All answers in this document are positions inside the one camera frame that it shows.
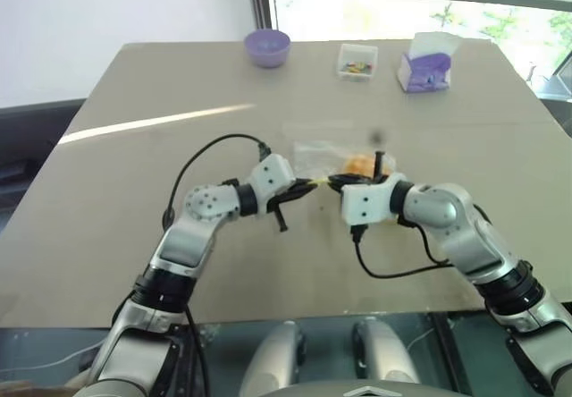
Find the purple tissue box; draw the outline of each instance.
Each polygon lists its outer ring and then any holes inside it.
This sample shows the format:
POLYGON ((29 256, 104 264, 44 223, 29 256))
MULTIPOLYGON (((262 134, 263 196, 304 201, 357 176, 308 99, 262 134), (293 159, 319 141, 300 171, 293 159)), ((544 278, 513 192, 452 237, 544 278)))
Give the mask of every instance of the purple tissue box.
POLYGON ((450 55, 437 53, 409 59, 404 54, 397 78, 408 93, 447 89, 450 85, 450 55))

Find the clear plastic bag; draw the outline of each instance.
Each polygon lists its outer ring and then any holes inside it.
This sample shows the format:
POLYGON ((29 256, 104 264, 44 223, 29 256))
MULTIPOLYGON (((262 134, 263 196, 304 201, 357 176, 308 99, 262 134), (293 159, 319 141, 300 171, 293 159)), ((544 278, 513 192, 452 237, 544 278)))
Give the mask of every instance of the clear plastic bag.
MULTIPOLYGON (((366 146, 344 145, 329 140, 294 142, 294 172, 299 178, 322 179, 336 173, 371 176, 375 150, 366 146)), ((383 155, 384 174, 397 170, 395 158, 383 155)))

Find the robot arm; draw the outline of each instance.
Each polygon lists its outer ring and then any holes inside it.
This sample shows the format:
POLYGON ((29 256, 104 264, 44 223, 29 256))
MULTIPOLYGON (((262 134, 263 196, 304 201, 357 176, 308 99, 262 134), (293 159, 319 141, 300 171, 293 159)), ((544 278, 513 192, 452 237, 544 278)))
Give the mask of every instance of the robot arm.
POLYGON ((271 154, 244 184, 207 185, 190 191, 181 216, 165 232, 120 307, 89 371, 88 386, 76 396, 164 396, 179 357, 179 347, 171 336, 183 323, 216 232, 239 216, 279 212, 279 203, 313 188, 292 190, 297 187, 288 161, 271 154))
POLYGON ((394 173, 379 184, 345 185, 342 215, 350 225, 400 215, 421 225, 509 331, 507 345, 528 382, 546 395, 572 395, 572 316, 532 275, 453 184, 414 185, 394 173))

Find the orange food item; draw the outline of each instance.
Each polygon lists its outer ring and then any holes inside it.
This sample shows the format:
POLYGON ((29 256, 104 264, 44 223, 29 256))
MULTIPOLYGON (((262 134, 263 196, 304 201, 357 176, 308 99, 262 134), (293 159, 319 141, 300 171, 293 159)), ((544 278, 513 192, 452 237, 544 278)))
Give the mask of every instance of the orange food item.
MULTIPOLYGON (((373 155, 367 156, 365 154, 355 155, 349 158, 343 166, 343 173, 356 173, 358 175, 374 177, 375 157, 373 155)), ((388 175, 391 173, 386 165, 383 165, 382 173, 388 175)))

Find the table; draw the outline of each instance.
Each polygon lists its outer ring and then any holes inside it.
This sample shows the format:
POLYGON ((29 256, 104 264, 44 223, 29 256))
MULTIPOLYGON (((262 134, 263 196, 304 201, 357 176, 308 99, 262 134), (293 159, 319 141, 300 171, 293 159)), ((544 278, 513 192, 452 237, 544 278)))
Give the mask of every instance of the table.
MULTIPOLYGON (((513 252, 557 297, 572 299, 571 141, 499 48, 465 40, 449 91, 405 95, 394 73, 408 41, 371 43, 380 53, 369 83, 335 77, 339 42, 295 43, 273 71, 254 67, 241 43, 124 47, 0 235, 0 326, 108 326, 161 237, 176 173, 230 131, 267 139, 293 159, 294 142, 366 145, 381 129, 403 173, 464 186, 513 252), (114 126, 125 122, 139 127, 114 126)), ((213 148, 183 180, 175 205, 195 185, 246 176, 255 161, 246 141, 213 148)), ((331 190, 283 212, 286 233, 271 216, 219 233, 191 299, 197 321, 482 307, 454 270, 369 279, 331 190)), ((363 252, 380 271, 427 261, 418 234, 393 224, 370 229, 363 252)))

